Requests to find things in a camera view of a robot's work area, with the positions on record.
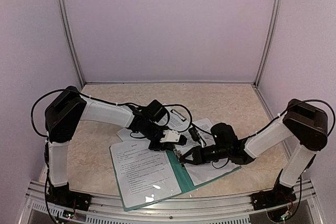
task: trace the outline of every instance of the sheet of paper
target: sheet of paper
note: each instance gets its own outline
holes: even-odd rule
[[[200,127],[203,130],[210,131],[212,127],[212,123],[208,118],[199,120],[194,122],[195,125]],[[215,144],[215,141],[213,140],[212,136],[206,133],[203,133],[201,131],[198,131],[202,138],[205,140],[207,146]],[[199,144],[197,142],[194,142],[189,134],[189,132],[183,133],[187,137],[187,143],[184,146],[175,145],[176,149],[180,151],[182,154],[189,151],[192,147],[198,146]],[[221,167],[226,163],[227,159],[221,159],[218,163],[214,163],[214,166]],[[194,186],[198,186],[202,183],[208,182],[212,179],[215,179],[219,176],[222,176],[226,173],[231,172],[233,169],[238,168],[239,165],[233,164],[231,161],[229,163],[221,168],[221,169],[215,169],[211,163],[203,164],[203,165],[191,165],[191,164],[184,164],[191,180],[193,181]]]
[[[148,150],[148,142],[144,141],[113,144],[110,151],[126,208],[181,193],[165,152]]]
[[[170,113],[170,120],[168,123],[168,127],[173,129],[179,128],[180,130],[185,129],[189,125],[189,121],[180,115],[178,112],[176,112],[173,108],[171,107],[166,107],[166,109]],[[158,124],[164,125],[167,122],[167,115],[165,115]],[[128,130],[126,128],[121,129],[120,131],[117,132],[118,137],[121,139],[121,141],[138,141],[139,139],[131,137],[132,131]],[[132,136],[134,137],[143,137],[141,133],[132,133]]]

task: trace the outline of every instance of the white wall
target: white wall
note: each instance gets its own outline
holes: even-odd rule
[[[323,99],[336,109],[336,0],[282,0],[261,92],[273,114],[292,98]],[[327,223],[336,223],[336,132],[310,168]]]
[[[78,84],[56,0],[0,0],[0,59],[0,223],[11,224],[44,164],[30,108],[47,91]],[[35,114],[41,131],[47,102]]]
[[[273,0],[66,0],[88,82],[253,82]]]

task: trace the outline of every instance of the beige tile surface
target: beige tile surface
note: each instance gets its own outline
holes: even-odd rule
[[[187,106],[194,120],[209,118],[213,124],[231,124],[238,138],[245,137],[268,123],[267,116],[248,84],[114,84],[88,85],[83,92],[114,102],[147,105],[161,103]],[[91,193],[119,195],[109,147],[120,142],[119,127],[95,122],[80,122],[68,151],[70,188]],[[246,193],[273,186],[287,162],[281,145],[239,171],[179,197],[209,197]]]

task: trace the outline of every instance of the document page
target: document page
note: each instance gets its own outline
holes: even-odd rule
[[[210,132],[210,129],[212,127],[212,123],[208,118],[196,121],[194,123],[198,127],[200,127],[202,130]],[[201,131],[198,131],[202,138],[205,140],[207,146],[215,144],[215,141],[213,137],[209,134],[203,133]],[[175,145],[176,149],[180,151],[182,154],[189,151],[192,147],[198,146],[199,144],[191,138],[191,135],[189,132],[184,132],[183,135],[187,137],[187,143],[184,146]],[[221,167],[226,163],[227,159],[221,159],[218,163],[214,163],[215,167]],[[229,173],[233,171],[234,169],[238,168],[239,165],[236,165],[229,161],[229,163],[221,168],[221,169],[215,169],[211,163],[203,164],[203,165],[192,165],[192,164],[184,164],[191,180],[193,181],[194,186],[198,186],[202,183],[208,182],[212,179],[215,179],[217,177],[223,176],[226,173]]]
[[[113,144],[110,151],[126,208],[181,193],[166,152],[150,151],[147,141]]]

